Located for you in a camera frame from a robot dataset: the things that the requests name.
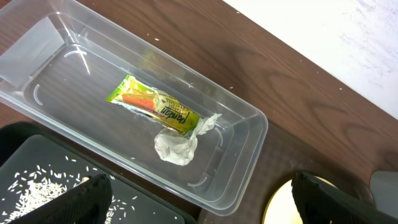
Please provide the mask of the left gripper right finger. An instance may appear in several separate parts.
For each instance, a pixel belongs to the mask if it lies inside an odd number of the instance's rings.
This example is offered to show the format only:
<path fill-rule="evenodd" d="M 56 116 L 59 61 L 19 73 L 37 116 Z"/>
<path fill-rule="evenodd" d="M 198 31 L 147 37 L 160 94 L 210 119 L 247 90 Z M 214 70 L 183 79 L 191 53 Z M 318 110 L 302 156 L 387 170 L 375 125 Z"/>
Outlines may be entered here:
<path fill-rule="evenodd" d="M 304 223 L 397 224 L 397 219 L 344 193 L 308 172 L 296 172 L 292 195 Z"/>

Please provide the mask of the yellow green snack wrapper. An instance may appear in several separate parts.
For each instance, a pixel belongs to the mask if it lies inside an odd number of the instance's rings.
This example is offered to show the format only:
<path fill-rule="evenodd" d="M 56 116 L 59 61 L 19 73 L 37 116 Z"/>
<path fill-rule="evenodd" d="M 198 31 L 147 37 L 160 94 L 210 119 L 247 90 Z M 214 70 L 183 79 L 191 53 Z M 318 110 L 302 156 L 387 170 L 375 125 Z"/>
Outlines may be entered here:
<path fill-rule="evenodd" d="M 201 118 L 168 93 L 147 86 L 132 75 L 127 75 L 106 101 L 146 115 L 185 138 L 191 137 Z"/>

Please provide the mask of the yellow plate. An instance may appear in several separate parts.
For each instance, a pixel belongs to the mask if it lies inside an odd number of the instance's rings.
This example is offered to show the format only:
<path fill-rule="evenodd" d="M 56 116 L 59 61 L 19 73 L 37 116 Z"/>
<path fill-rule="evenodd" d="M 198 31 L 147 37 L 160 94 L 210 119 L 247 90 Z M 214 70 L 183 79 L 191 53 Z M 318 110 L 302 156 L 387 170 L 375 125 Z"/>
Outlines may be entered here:
<path fill-rule="evenodd" d="M 292 195 L 292 180 L 281 185 L 264 210 L 262 224 L 302 224 Z"/>

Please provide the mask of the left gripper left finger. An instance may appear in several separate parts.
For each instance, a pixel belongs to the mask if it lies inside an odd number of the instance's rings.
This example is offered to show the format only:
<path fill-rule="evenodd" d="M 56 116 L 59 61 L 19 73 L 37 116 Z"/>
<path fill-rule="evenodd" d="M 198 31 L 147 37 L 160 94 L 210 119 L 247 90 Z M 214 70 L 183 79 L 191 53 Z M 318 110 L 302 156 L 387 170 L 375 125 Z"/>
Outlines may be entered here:
<path fill-rule="evenodd" d="M 112 196 L 110 179 L 98 174 L 10 224 L 104 224 Z"/>

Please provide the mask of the white napkin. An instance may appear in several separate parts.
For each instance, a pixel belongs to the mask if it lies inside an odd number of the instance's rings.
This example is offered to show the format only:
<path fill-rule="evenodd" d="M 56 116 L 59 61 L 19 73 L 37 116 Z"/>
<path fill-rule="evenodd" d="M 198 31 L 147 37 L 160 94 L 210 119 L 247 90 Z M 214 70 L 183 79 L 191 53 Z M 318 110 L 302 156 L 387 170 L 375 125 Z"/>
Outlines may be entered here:
<path fill-rule="evenodd" d="M 215 127 L 216 120 L 222 114 L 200 118 L 190 137 L 170 128 L 161 130 L 154 139 L 154 147 L 160 159 L 178 166 L 188 165 L 194 158 L 198 146 L 197 136 L 206 134 Z"/>

